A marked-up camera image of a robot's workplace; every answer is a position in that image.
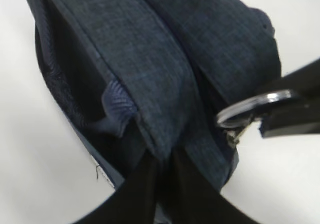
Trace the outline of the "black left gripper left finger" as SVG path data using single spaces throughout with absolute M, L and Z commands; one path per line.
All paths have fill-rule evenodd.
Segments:
M 126 181 L 78 224 L 151 224 L 155 219 L 158 162 L 143 156 Z

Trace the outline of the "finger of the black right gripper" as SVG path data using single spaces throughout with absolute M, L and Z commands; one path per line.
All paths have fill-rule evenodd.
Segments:
M 276 79 L 258 89 L 257 101 L 292 101 L 317 99 L 320 96 L 320 61 Z
M 261 94 L 277 94 L 278 100 L 266 107 L 259 128 L 263 138 L 319 134 L 320 90 L 259 89 Z

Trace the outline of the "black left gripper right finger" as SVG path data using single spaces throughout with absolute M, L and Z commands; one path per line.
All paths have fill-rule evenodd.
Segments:
M 174 223 L 258 223 L 215 190 L 184 149 L 172 152 L 172 172 Z

